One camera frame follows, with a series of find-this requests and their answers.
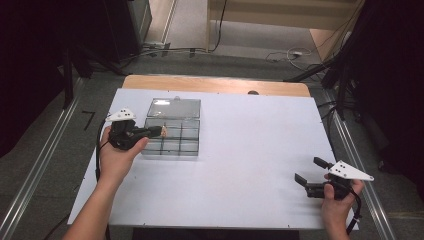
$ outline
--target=hand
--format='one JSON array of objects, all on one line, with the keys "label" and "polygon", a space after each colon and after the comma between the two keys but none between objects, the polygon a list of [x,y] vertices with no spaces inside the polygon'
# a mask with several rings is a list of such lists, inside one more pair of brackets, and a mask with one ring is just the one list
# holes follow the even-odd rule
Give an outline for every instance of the hand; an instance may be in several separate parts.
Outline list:
[{"label": "hand", "polygon": [[99,183],[117,189],[128,174],[135,156],[146,147],[148,138],[140,139],[134,147],[123,151],[107,143],[110,129],[110,126],[105,128],[100,141],[100,146],[103,147],[100,149],[101,174]]},{"label": "hand", "polygon": [[[359,194],[364,188],[360,180],[352,180],[352,189]],[[355,202],[355,196],[349,193],[343,200],[334,200],[334,188],[331,184],[324,185],[324,201],[321,216],[330,239],[348,239],[346,234],[346,218]]]}]

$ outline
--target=floor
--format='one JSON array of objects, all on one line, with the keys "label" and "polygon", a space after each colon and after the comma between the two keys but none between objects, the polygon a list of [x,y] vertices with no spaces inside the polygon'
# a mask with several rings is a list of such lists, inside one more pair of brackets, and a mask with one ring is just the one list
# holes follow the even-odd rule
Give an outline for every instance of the floor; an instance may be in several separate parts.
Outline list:
[{"label": "floor", "polygon": [[[227,34],[229,30],[225,30],[228,28],[224,24],[223,26],[222,31]],[[172,28],[171,25],[167,36],[168,40],[172,40],[171,46],[174,44],[183,46],[184,39],[181,38],[177,41],[177,37],[173,37],[175,36],[173,34],[178,31],[173,32],[173,29],[175,28]],[[308,45],[303,46],[308,47],[313,44],[310,38],[296,39],[296,36],[299,35],[295,34],[289,36],[287,35],[287,39],[294,43],[305,42]],[[223,38],[222,46],[230,46],[231,41],[235,40]],[[184,47],[200,46],[189,45],[189,42],[186,44]],[[291,46],[293,46],[291,43],[287,43],[280,48],[274,49],[275,47],[270,46],[264,49],[268,49],[269,52],[275,50],[284,52]],[[194,56],[185,52],[170,52],[165,56],[145,55],[134,59],[124,70],[134,74],[225,76],[263,81],[281,81],[302,73],[302,70],[296,69],[288,61],[266,61],[266,51],[263,55],[260,55],[261,57],[256,58],[249,58],[248,55],[235,56],[237,52],[244,51],[235,48],[234,52],[229,54],[230,56],[218,54],[219,51],[210,55],[196,53]],[[306,68],[309,64],[318,61],[315,59],[308,62],[309,60],[305,59],[306,57],[300,58],[296,63],[302,68]],[[50,162],[46,166],[28,206],[20,217],[11,239],[44,239],[49,231],[70,212],[94,149],[98,124],[106,116],[114,93],[117,88],[122,86],[123,80],[124,77],[116,76],[108,71],[99,71],[94,73],[91,79],[80,80],[82,87],[76,96],[78,102],[75,103],[72,116],[52,152]],[[314,76],[313,79],[306,79],[304,83],[309,87],[317,104],[327,101],[317,76]],[[18,145],[0,159],[1,219],[6,216],[10,203],[24,184],[32,166],[36,163],[55,123],[61,114],[66,113],[61,110],[63,99],[63,94],[60,94],[53,100],[27,130]],[[320,108],[320,111],[324,115],[328,108]],[[91,123],[89,123],[91,114],[87,112],[94,112]],[[380,159],[366,129],[355,121],[355,117],[350,112],[347,112],[346,124],[361,158],[364,160],[367,172],[376,179],[373,187],[387,213],[388,221],[395,236],[398,239],[422,239],[424,236],[424,229],[422,228],[424,225],[424,204],[419,199],[414,184],[402,175],[380,172],[378,170]],[[334,124],[331,128],[331,139],[334,142],[337,158],[348,159],[345,146]],[[66,229],[66,224],[60,225],[50,236],[50,239],[60,239]],[[112,227],[111,232],[112,239],[131,239],[132,236],[132,229],[125,227]],[[360,230],[353,232],[351,238],[379,239],[379,236],[372,214],[364,207]],[[300,239],[326,239],[326,235],[324,231],[300,231]]]}]

